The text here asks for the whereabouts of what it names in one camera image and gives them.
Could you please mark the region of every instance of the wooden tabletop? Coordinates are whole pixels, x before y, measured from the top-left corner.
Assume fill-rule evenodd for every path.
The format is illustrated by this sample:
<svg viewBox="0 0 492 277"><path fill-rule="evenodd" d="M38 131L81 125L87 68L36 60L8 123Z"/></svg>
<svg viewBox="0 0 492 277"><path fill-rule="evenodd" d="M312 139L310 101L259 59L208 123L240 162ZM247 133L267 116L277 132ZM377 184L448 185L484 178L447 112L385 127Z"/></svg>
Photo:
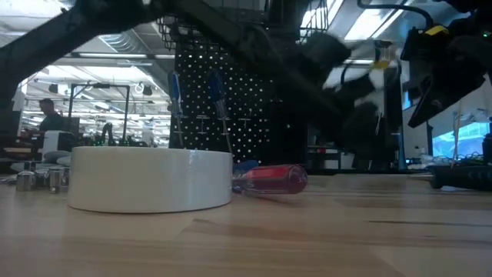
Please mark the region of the wooden tabletop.
<svg viewBox="0 0 492 277"><path fill-rule="evenodd" d="M492 276L492 195L404 176L310 177L300 195L117 215L0 185L0 276Z"/></svg>

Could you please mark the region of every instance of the desk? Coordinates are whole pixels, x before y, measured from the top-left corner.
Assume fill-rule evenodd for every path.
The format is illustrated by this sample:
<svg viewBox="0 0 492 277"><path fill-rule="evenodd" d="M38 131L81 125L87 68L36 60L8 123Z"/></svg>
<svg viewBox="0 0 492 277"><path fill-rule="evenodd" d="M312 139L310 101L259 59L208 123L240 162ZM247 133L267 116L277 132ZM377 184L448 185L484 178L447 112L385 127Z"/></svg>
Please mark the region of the desk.
<svg viewBox="0 0 492 277"><path fill-rule="evenodd" d="M404 176L314 176L300 195L160 215L0 185L2 277L478 277L491 260L491 194Z"/></svg>

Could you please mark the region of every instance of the pegboard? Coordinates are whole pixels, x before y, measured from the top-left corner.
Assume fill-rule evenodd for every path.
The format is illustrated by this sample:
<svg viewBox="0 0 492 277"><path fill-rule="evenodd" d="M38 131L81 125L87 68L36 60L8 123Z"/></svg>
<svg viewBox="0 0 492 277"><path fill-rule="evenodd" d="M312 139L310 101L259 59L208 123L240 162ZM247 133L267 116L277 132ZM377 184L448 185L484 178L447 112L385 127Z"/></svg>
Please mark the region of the pegboard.
<svg viewBox="0 0 492 277"><path fill-rule="evenodd" d="M298 132L296 126L299 123L292 116L286 116L282 102L275 100L271 80L259 78L238 65L228 54L215 51L178 49L175 67L181 87L184 145L180 143L176 132L178 122L173 117L170 148L228 152L222 121L218 119L209 96L208 72L216 68L223 79L229 117L227 133L234 162L254 159L262 164L281 163L285 160L285 147L294 149L294 152L301 149L300 145L290 145L296 143L292 135L291 138L284 135L286 131ZM285 162L301 161L295 158Z"/></svg>

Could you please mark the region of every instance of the man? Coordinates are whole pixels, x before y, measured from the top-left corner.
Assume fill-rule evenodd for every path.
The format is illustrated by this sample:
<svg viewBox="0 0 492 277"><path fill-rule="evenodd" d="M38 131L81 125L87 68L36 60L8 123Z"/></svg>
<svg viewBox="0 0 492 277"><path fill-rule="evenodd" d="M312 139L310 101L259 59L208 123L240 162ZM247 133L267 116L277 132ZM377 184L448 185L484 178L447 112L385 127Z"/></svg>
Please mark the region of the man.
<svg viewBox="0 0 492 277"><path fill-rule="evenodd" d="M55 111L55 103L51 99L42 99L39 108L46 115L39 126L40 132L63 130L63 118Z"/></svg>

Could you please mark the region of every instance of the black cable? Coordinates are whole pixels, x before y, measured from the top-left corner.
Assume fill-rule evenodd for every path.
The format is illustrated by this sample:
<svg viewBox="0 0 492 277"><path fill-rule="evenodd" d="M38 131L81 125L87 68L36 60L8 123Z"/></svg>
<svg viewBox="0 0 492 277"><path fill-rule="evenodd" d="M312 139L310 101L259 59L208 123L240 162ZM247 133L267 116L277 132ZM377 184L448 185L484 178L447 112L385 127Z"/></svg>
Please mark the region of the black cable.
<svg viewBox="0 0 492 277"><path fill-rule="evenodd" d="M416 12L417 14L422 15L425 18L425 28L429 29L434 27L434 20L432 19L432 16L421 8L415 8L406 5L390 5L390 4L370 5L370 4L363 4L362 0L357 0L357 5L360 8L365 8L365 9L391 8L391 9L400 9L409 12Z"/></svg>

